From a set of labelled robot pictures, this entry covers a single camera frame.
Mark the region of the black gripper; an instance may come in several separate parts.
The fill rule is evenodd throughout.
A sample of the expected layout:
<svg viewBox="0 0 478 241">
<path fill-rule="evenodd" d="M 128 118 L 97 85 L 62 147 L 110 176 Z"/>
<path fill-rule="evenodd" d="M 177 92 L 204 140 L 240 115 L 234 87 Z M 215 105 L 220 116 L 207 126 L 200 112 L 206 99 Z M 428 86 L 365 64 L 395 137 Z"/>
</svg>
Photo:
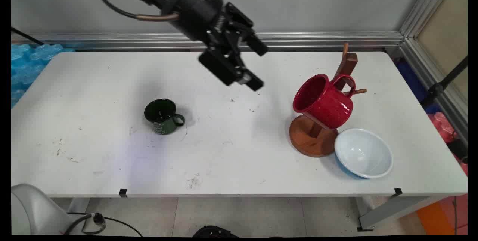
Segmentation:
<svg viewBox="0 0 478 241">
<path fill-rule="evenodd" d="M 264 85 L 264 82 L 247 68 L 241 58 L 239 44 L 246 43 L 258 56 L 263 56 L 269 49 L 256 35 L 252 20 L 232 3 L 226 3 L 224 7 L 226 28 L 217 33 L 210 28 L 217 21 L 223 0 L 141 1 L 156 6 L 162 15 L 177 13 L 178 18 L 171 21 L 173 27 L 190 40 L 209 43 L 208 48 L 199 56 L 199 61 L 223 84 L 245 84 L 253 91 Z"/>
</svg>

